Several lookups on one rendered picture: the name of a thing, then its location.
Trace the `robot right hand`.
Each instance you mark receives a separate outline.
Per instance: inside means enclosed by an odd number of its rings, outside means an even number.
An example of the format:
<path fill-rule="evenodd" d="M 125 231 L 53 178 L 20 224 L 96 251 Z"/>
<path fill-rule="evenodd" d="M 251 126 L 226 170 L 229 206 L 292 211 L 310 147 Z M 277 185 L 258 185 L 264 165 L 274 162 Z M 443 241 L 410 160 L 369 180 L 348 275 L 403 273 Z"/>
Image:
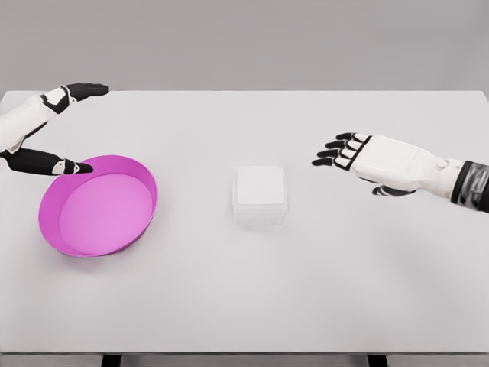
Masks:
<path fill-rule="evenodd" d="M 426 149 L 403 141 L 347 132 L 327 143 L 312 165 L 337 167 L 378 184 L 374 189 L 376 195 L 406 196 L 425 190 L 444 197 L 447 189 L 437 170 L 441 161 Z"/>

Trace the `pink round bowl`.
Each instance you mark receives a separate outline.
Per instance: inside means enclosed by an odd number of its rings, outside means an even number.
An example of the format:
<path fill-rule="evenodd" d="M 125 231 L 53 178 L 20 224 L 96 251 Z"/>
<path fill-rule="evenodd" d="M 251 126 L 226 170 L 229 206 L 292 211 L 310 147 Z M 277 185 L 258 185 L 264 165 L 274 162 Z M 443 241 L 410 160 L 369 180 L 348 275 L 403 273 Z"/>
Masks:
<path fill-rule="evenodd" d="M 40 202 L 40 232 L 53 248 L 75 257 L 111 255 L 139 240 L 158 204 L 155 176 L 120 155 L 87 160 L 93 171 L 63 175 Z"/>

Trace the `white square box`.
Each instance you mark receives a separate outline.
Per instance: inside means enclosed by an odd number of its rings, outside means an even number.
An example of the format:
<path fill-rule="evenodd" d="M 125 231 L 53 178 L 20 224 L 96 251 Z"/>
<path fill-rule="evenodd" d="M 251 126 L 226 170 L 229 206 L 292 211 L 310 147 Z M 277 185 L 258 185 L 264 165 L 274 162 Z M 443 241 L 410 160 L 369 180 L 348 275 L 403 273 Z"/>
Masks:
<path fill-rule="evenodd" d="M 232 210 L 236 226 L 285 226 L 289 203 L 287 178 L 278 165 L 248 165 L 235 169 Z"/>

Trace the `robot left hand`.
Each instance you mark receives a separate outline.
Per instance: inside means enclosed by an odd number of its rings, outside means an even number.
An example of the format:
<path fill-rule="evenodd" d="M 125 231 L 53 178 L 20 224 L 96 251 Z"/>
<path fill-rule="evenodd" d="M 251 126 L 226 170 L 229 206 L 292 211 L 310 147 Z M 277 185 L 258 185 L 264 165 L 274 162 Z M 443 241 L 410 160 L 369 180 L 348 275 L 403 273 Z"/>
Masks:
<path fill-rule="evenodd" d="M 71 105 L 90 97 L 108 94 L 101 83 L 71 83 L 33 96 L 0 115 L 0 158 L 12 171 L 41 176 L 89 174 L 89 164 L 75 162 L 46 151 L 23 147 L 24 141 L 40 131 L 51 118 Z"/>

